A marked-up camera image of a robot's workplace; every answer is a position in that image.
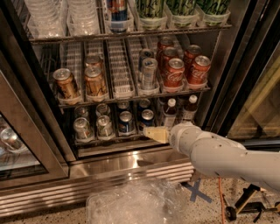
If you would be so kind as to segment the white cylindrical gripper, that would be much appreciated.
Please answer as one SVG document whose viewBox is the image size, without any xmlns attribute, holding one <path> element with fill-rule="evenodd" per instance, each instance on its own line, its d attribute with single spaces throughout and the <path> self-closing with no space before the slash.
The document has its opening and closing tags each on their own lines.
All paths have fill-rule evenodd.
<svg viewBox="0 0 280 224">
<path fill-rule="evenodd" d="M 170 135 L 165 126 L 143 128 L 143 134 L 146 137 L 160 142 L 161 144 L 167 144 L 169 142 L 174 150 L 187 156 L 190 155 L 192 145 L 201 133 L 201 128 L 193 125 L 191 122 L 175 125 L 171 128 Z"/>
</svg>

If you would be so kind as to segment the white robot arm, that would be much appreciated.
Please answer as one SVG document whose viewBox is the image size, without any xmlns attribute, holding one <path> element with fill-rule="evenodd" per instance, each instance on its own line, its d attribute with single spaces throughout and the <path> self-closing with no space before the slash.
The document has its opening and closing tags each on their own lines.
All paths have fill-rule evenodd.
<svg viewBox="0 0 280 224">
<path fill-rule="evenodd" d="M 204 131 L 191 122 L 168 129 L 145 127 L 143 134 L 188 156 L 193 167 L 209 177 L 242 179 L 280 193 L 280 153 L 247 150 L 242 144 Z"/>
</svg>

